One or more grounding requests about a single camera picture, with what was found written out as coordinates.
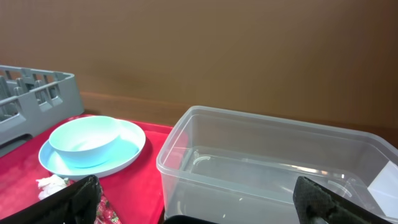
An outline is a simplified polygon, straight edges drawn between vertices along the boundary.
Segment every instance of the dish rack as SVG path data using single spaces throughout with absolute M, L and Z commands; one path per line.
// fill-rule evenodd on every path
M 0 157 L 82 112 L 74 74 L 0 65 Z

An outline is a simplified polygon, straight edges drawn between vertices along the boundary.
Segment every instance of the wooden wall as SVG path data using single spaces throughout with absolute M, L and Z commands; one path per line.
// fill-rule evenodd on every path
M 398 128 L 396 0 L 3 0 L 0 32 L 1 64 L 74 73 L 92 113 Z

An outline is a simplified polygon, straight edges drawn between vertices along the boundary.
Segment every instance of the bowl rim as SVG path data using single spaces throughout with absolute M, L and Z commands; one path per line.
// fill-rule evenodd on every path
M 55 147 L 54 144 L 52 143 L 51 139 L 54 139 L 54 135 L 56 134 L 56 132 L 59 131 L 59 129 L 61 129 L 61 128 L 65 128 L 66 124 L 71 125 L 70 123 L 77 123 L 77 122 L 79 122 L 79 121 L 81 122 L 83 119 L 86 120 L 86 119 L 98 119 L 98 118 L 111 119 L 111 120 L 113 120 L 113 122 L 115 123 L 116 126 L 120 126 L 120 123 L 118 122 L 118 120 L 117 120 L 116 118 L 112 118 L 112 117 L 110 117 L 110 116 L 87 116 L 87 117 L 84 117 L 84 118 L 74 119 L 74 120 L 72 120 L 72 121 L 66 122 L 65 124 L 62 124 L 61 126 L 55 128 L 55 130 L 52 131 L 51 134 L 50 134 L 50 136 L 49 136 L 49 139 L 48 139 L 49 144 L 50 144 L 51 147 L 53 147 L 56 151 L 62 151 L 62 152 L 83 152 L 83 151 L 90 151 L 90 150 L 95 150 L 95 149 L 101 148 L 102 146 L 105 146 L 105 145 L 107 145 L 107 144 L 109 144 L 109 143 L 115 141 L 115 139 L 118 138 L 118 136 L 120 135 L 120 132 L 119 132 L 119 131 L 115 131 L 115 132 L 111 133 L 113 136 L 111 136 L 111 138 L 109 139 L 109 141 L 106 141 L 104 144 L 102 144 L 102 145 L 100 145 L 100 146 L 92 147 L 92 148 L 89 148 L 89 149 L 85 149 L 85 150 L 82 150 L 82 151 L 70 151 L 70 150 L 59 149 L 59 148 Z

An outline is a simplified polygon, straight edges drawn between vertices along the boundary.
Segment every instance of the plastic container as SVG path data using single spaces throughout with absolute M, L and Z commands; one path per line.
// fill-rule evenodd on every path
M 370 133 L 194 106 L 168 136 L 157 168 L 166 217 L 298 223 L 292 194 L 305 176 L 398 223 L 397 162 L 397 149 Z

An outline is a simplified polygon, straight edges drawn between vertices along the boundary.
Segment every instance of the white tissue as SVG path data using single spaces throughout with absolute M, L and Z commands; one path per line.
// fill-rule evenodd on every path
M 38 182 L 37 186 L 42 191 L 39 193 L 39 199 L 43 200 L 46 197 L 58 192 L 59 190 L 67 187 L 66 181 L 68 179 L 62 179 L 57 175 L 52 175 L 51 177 L 36 180 Z

